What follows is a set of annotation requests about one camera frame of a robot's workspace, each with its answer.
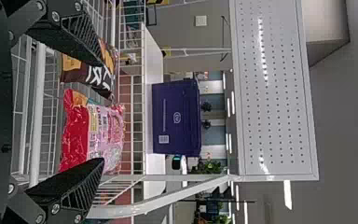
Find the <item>black plastic bracket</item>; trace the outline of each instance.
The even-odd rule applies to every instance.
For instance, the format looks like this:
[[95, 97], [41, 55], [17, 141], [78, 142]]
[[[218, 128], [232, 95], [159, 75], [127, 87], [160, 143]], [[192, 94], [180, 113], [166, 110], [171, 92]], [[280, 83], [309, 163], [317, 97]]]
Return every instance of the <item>black plastic bracket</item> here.
[[28, 29], [39, 21], [46, 14], [46, 11], [45, 1], [31, 0], [7, 18], [11, 47], [17, 44], [21, 35], [25, 34]]

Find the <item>green plant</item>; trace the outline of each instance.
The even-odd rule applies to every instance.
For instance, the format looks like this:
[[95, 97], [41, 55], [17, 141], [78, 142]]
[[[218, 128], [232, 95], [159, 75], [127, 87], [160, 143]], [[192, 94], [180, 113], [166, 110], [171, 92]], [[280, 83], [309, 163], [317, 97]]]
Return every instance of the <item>green plant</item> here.
[[220, 175], [223, 171], [222, 163], [219, 161], [199, 161], [197, 169], [192, 169], [192, 175]]
[[220, 215], [213, 224], [230, 224], [231, 219], [226, 215]]

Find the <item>blue container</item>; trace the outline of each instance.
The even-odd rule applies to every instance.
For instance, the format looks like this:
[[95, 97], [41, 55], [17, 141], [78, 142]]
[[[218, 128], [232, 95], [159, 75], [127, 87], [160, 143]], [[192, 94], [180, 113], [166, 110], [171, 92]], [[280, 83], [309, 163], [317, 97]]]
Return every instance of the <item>blue container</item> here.
[[201, 117], [197, 81], [154, 84], [152, 97], [154, 153], [198, 157]]

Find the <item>label on bag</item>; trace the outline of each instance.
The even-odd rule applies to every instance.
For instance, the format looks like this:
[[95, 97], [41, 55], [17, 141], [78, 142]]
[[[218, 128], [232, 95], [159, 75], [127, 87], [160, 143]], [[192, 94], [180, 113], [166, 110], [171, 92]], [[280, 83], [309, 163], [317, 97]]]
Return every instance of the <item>label on bag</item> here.
[[169, 135], [159, 135], [158, 136], [158, 143], [159, 144], [169, 144], [170, 143], [170, 136]]

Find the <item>white perforated panel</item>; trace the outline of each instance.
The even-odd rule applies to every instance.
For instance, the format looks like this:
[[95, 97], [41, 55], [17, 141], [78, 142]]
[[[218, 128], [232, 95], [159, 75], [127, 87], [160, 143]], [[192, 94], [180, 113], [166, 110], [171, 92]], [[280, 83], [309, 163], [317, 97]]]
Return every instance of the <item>white perforated panel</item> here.
[[309, 71], [298, 2], [230, 3], [231, 12], [235, 12], [231, 24], [236, 34], [234, 76], [239, 81], [235, 92], [241, 95], [236, 98], [241, 100], [238, 148], [243, 146], [239, 155], [244, 157], [245, 174], [268, 176], [267, 180], [280, 179], [280, 175], [317, 178]]

